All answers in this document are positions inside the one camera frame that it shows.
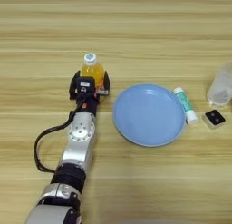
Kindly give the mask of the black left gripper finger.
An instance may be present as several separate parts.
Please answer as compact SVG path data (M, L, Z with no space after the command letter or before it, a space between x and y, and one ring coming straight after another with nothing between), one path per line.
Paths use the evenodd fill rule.
M110 91L110 78L107 73L107 71L104 72L104 77L103 77L103 89L105 92Z
M71 100L76 99L77 79L80 77L80 74L81 74L81 71L78 71L71 80L71 84L70 84L70 88L69 88L69 94L70 94Z

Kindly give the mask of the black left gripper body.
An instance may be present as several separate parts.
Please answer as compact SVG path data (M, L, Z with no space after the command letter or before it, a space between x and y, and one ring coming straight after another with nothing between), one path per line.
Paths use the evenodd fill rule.
M74 112L89 112L90 114L95 116L97 112L97 107L102 98L109 95L109 91L96 91L86 93L75 91L73 99L76 101L77 108L74 110Z

